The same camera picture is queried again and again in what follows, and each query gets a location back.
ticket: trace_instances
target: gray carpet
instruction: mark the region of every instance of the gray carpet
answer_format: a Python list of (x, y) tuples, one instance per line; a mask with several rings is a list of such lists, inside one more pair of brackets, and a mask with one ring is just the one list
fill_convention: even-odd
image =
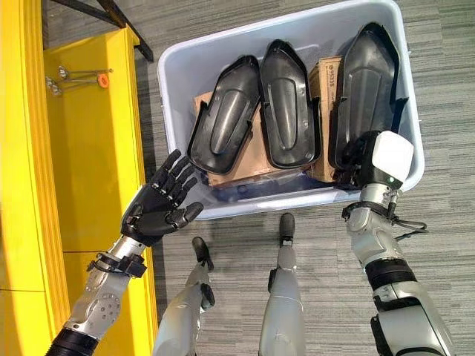
[[(113, 30), (109, 24), (45, 0), (47, 45)], [(136, 52), (140, 114), (148, 175), (167, 155), (157, 60), (169, 46), (332, 1), (117, 0), (154, 50)], [(426, 168), (398, 211), (428, 223), (431, 234), (401, 243), (430, 292), (460, 356), (475, 353), (475, 2), (398, 1), (404, 16), (421, 119)], [(350, 251), (342, 204), (295, 209), (298, 280), (308, 355), (375, 355), (371, 290)], [(278, 251), (278, 219), (269, 212), (196, 222), (155, 248), (160, 315), (194, 265), (191, 239), (211, 246), (217, 305), (202, 317), (199, 355), (256, 355), (267, 277)]]

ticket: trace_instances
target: brown cardboard box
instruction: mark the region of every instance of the brown cardboard box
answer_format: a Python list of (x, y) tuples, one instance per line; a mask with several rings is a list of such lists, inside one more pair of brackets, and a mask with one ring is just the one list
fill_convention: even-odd
[(321, 155), (312, 164), (307, 174), (321, 182), (334, 182), (334, 167), (329, 162), (330, 120), (336, 100), (338, 68), (341, 57), (321, 59), (309, 75), (310, 93), (320, 97)]
[[(209, 102), (211, 96), (212, 93), (209, 92), (194, 98), (194, 109), (197, 115), (200, 110), (200, 103)], [(244, 184), (245, 182), (255, 182), (262, 179), (263, 174), (289, 173), (290, 170), (288, 169), (272, 167), (267, 159), (266, 146), (264, 145), (261, 127), (260, 107), (261, 105), (258, 106), (258, 109), (254, 113), (254, 117), (252, 118), (252, 132), (244, 144), (234, 168), (228, 174), (224, 175), (208, 173), (209, 185), (223, 186), (236, 182)]]

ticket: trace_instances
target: yellow shelf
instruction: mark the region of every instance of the yellow shelf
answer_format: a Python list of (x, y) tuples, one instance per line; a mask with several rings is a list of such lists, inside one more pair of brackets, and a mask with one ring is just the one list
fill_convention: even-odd
[[(0, 350), (41, 355), (85, 284), (85, 267), (119, 236), (144, 182), (130, 29), (42, 50), (41, 2), (1, 3)], [(112, 68), (109, 88), (53, 96), (45, 75)], [(151, 250), (95, 355), (149, 355), (157, 332)]]

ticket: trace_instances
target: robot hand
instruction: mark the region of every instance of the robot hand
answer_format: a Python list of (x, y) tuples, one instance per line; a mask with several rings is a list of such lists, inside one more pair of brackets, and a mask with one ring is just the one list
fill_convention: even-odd
[(163, 235), (190, 223), (203, 210), (200, 202), (178, 208), (189, 190), (197, 183), (188, 157), (179, 161), (180, 151), (173, 151), (151, 181), (138, 191), (122, 217), (121, 233), (151, 246)]

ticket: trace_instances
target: black rubber sleeve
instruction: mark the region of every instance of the black rubber sleeve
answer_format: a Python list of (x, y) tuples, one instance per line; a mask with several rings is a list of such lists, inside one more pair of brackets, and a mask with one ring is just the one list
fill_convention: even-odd
[(98, 340), (70, 329), (61, 330), (46, 356), (92, 356)]
[(364, 270), (374, 291), (391, 283), (417, 281), (407, 262), (400, 259), (376, 260), (368, 263)]

